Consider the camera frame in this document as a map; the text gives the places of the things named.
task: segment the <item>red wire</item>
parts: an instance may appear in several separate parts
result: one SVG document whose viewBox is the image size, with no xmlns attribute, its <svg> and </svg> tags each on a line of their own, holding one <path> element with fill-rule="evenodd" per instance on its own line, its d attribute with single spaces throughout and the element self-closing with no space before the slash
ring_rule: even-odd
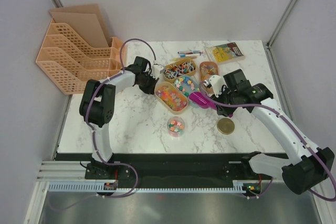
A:
<svg viewBox="0 0 336 224">
<path fill-rule="evenodd" d="M 258 185 L 257 185 L 257 186 L 260 186 L 261 181 L 262 181 L 262 177 L 261 177 L 261 174 L 258 174 L 258 175 L 259 175 L 259 182 L 258 182 Z"/>
</svg>

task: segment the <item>metal floor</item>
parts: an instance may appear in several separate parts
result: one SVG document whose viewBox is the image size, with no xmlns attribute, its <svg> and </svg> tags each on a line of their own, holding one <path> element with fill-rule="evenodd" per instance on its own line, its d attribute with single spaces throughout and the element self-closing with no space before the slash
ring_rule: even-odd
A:
<svg viewBox="0 0 336 224">
<path fill-rule="evenodd" d="M 89 193 L 48 193 L 54 207 L 65 207 Z M 40 223 L 80 224 L 319 224 L 310 193 L 300 196 L 274 183 L 260 199 L 230 194 L 137 193 L 121 199 L 90 198 L 63 212 L 44 206 Z"/>
</svg>

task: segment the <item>book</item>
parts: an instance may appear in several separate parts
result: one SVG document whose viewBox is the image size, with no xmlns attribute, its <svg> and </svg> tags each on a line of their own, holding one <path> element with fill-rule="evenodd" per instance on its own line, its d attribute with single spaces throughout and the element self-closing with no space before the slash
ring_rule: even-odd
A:
<svg viewBox="0 0 336 224">
<path fill-rule="evenodd" d="M 204 50 L 209 60 L 214 61 L 217 64 L 229 63 L 245 58 L 235 42 L 230 42 L 214 47 L 205 47 Z"/>
</svg>

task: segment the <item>pencil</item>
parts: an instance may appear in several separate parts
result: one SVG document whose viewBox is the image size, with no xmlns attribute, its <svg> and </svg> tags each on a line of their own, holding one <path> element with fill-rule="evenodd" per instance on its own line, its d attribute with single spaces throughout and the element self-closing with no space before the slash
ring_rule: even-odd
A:
<svg viewBox="0 0 336 224">
<path fill-rule="evenodd" d="M 196 59 L 197 56 L 185 56 L 180 58 L 174 58 L 173 60 L 182 60 L 182 59 Z"/>
</svg>

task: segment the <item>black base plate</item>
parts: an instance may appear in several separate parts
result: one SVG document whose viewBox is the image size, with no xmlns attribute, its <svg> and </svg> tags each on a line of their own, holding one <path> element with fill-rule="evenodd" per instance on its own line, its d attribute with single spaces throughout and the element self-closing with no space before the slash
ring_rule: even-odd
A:
<svg viewBox="0 0 336 224">
<path fill-rule="evenodd" d="M 139 175 L 137 188 L 221 188 L 232 187 L 232 180 L 259 180 L 240 161 L 247 153 L 228 154 L 114 154 L 109 162 L 132 165 Z M 269 156 L 287 158 L 284 153 Z M 57 161 L 87 161 L 91 154 L 57 154 Z M 87 179 L 115 179 L 118 187 L 131 188 L 134 172 L 126 166 L 109 167 L 108 176 L 86 172 Z"/>
</svg>

